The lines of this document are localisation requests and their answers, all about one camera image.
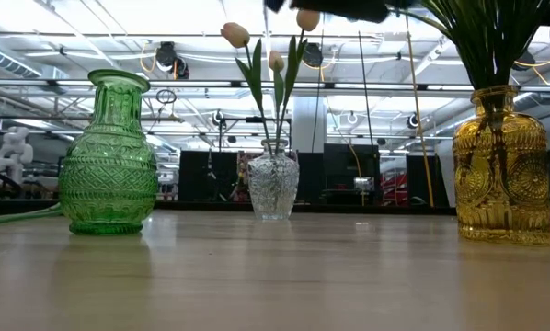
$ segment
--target tulip bud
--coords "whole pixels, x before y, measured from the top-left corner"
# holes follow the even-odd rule
[[[250,41],[248,31],[233,22],[224,24],[223,29],[220,29],[220,33],[234,48],[243,48]]]
[[[300,28],[310,32],[320,23],[320,12],[312,10],[300,10],[297,12],[297,25]]]
[[[271,54],[269,54],[269,68],[272,71],[280,72],[284,67],[285,63],[283,62],[283,58],[281,58],[281,54],[277,51],[271,51]]]

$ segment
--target table surface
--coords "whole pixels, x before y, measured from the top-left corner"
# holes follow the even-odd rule
[[[550,247],[452,217],[155,211],[141,235],[0,225],[0,331],[550,330]]]

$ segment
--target green leaf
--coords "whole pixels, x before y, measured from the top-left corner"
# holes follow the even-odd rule
[[[287,103],[290,100],[290,96],[292,95],[293,84],[295,84],[295,78],[297,77],[298,68],[299,63],[297,58],[297,45],[295,41],[295,36],[293,36],[290,40],[290,49],[288,51],[287,57],[287,74],[285,74],[285,99],[283,99],[284,107],[287,106]]]
[[[259,109],[262,109],[263,107],[263,93],[260,88],[260,84],[257,87],[255,82],[252,79],[252,71],[248,66],[243,63],[242,61],[235,59],[236,64],[238,64],[238,68],[240,68],[240,71],[242,72],[242,75],[245,77],[246,82],[248,83],[248,88],[250,88],[250,93],[253,95],[253,98],[255,99],[255,102],[257,103],[257,106]]]
[[[261,62],[262,62],[262,54],[263,54],[263,44],[261,40],[257,41],[257,45],[255,46],[255,50],[253,51],[253,84],[255,86],[258,86],[258,88],[261,88]]]
[[[285,92],[285,86],[283,84],[283,77],[281,77],[281,72],[273,71],[273,76],[275,79],[275,105],[277,108],[281,106],[283,102],[283,93]]]
[[[235,60],[236,60],[236,64],[238,64],[238,68],[242,72],[242,75],[245,77],[246,82],[248,83],[249,86],[251,86],[252,82],[250,80],[251,78],[250,68],[248,68],[248,66],[244,62],[238,59],[235,59]]]

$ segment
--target embossed pattern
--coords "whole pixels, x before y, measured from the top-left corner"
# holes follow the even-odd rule
[[[76,234],[137,233],[153,209],[157,188],[155,154],[140,126],[147,83],[112,70],[89,78],[97,86],[94,120],[64,159],[63,213]]]
[[[281,152],[283,147],[273,156],[266,147],[263,156],[248,163],[248,188],[259,220],[287,220],[292,214],[300,167]]]
[[[515,95],[508,86],[477,91],[476,117],[455,133],[459,234],[489,242],[549,245],[546,134],[538,120],[513,112]],[[501,114],[501,135],[490,125],[482,126],[490,120],[487,107],[494,105],[489,111]]]

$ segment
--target ceiling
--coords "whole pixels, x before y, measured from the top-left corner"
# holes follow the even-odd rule
[[[157,132],[155,137],[162,142],[159,143],[159,152],[168,146],[171,150],[178,150],[207,149],[210,145],[217,145],[218,137],[202,139],[197,136],[200,132],[217,132],[212,125],[212,115],[217,109],[233,118],[259,115],[247,89],[233,88],[228,83],[243,80],[234,57],[244,58],[245,55],[220,36],[223,23],[234,21],[246,27],[252,35],[252,46],[262,38],[263,58],[270,50],[285,56],[290,36],[300,32],[294,11],[283,8],[275,14],[264,10],[262,1],[258,0],[52,0],[50,11],[39,1],[0,0],[0,51],[29,66],[57,68],[69,79],[79,82],[75,86],[66,86],[67,93],[63,95],[44,91],[39,86],[0,85],[0,102],[6,104],[6,107],[0,107],[0,115],[17,116],[29,112],[29,115],[42,117],[66,117],[69,120],[37,120],[30,122],[32,125],[26,121],[25,125],[35,130],[81,130],[88,125],[88,116],[93,112],[94,91],[80,81],[95,69],[121,69],[151,81],[166,80],[156,82],[143,102],[144,119],[157,116],[162,109],[160,117],[163,121],[143,121],[144,131]],[[423,9],[416,10],[427,14]],[[472,114],[465,69],[455,47],[437,30],[416,20],[410,21],[410,30],[417,82],[446,85],[445,89],[451,89],[451,93],[421,93],[418,103],[424,128],[427,134],[434,134],[442,128],[436,136],[448,136],[454,123]],[[324,83],[362,84],[364,72],[368,84],[378,85],[377,89],[368,91],[367,99],[362,86],[344,90],[306,88],[296,91],[295,97],[318,96],[324,99],[328,114],[328,141],[342,142],[339,131],[346,137],[368,134],[369,107],[373,134],[386,135],[391,149],[409,142],[402,138],[392,139],[396,135],[414,134],[406,126],[407,117],[415,112],[416,102],[411,88],[406,85],[412,83],[412,74],[405,17],[389,17],[383,24],[372,24],[351,23],[342,17],[325,15],[318,28],[307,37],[310,42],[322,44],[324,69],[322,76],[318,77],[317,69],[302,65],[298,82],[320,80]],[[186,86],[186,83],[178,82],[180,85],[171,85],[175,83],[171,74],[158,68],[148,72],[153,65],[154,49],[161,41],[176,43],[178,54],[189,66],[190,82],[199,81],[198,84]],[[545,86],[545,80],[550,83],[550,63],[546,63],[550,61],[548,29],[539,29],[529,50],[538,63],[544,64],[536,70],[513,72],[510,82]],[[0,79],[6,78],[20,77],[0,68]],[[263,65],[262,79],[272,80],[266,65]],[[165,88],[175,92],[178,100],[163,107],[155,96]],[[267,115],[274,110],[272,105],[267,91],[264,100]],[[290,109],[290,113],[294,111],[302,110]],[[168,120],[171,114],[184,121]],[[5,125],[13,125],[10,121],[7,123]],[[231,149],[260,147],[260,137],[252,136],[262,132],[257,124],[242,120],[229,132],[238,133],[243,138],[237,143],[224,143]],[[368,141],[353,139],[353,143]],[[416,144],[407,148],[416,148]]]

